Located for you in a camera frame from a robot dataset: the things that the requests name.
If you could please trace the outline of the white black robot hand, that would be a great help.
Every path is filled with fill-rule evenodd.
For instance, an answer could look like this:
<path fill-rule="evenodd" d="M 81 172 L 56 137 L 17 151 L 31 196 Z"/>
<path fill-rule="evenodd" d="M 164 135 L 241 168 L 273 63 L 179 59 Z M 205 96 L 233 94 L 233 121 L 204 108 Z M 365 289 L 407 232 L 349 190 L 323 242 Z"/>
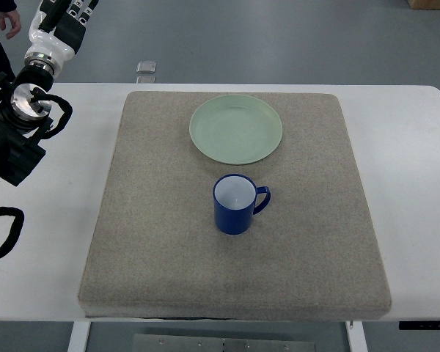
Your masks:
<path fill-rule="evenodd" d="M 99 1 L 41 1 L 29 29 L 26 65 L 40 65 L 53 76 L 81 47 L 87 23 Z"/>

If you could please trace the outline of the bystander bare hand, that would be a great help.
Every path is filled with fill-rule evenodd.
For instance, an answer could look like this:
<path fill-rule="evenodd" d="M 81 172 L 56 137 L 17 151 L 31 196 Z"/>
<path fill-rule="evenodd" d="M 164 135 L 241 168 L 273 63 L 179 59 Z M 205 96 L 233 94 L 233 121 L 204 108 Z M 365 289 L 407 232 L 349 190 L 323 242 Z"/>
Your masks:
<path fill-rule="evenodd" d="M 17 9 L 7 12 L 0 11 L 0 30 L 3 32 L 8 30 L 8 32 L 5 34 L 7 40 L 15 37 L 21 31 L 21 29 L 21 16 Z"/>

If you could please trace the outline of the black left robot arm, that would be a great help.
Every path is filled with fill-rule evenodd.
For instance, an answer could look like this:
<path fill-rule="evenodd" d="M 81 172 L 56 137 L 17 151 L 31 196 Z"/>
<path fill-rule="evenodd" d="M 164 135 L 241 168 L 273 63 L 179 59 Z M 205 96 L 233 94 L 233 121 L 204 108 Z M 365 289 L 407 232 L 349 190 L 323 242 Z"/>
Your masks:
<path fill-rule="evenodd" d="M 0 179 L 13 186 L 41 162 L 40 141 L 62 132 L 73 108 L 50 90 L 55 67 L 43 54 L 32 54 L 14 81 L 0 73 Z"/>

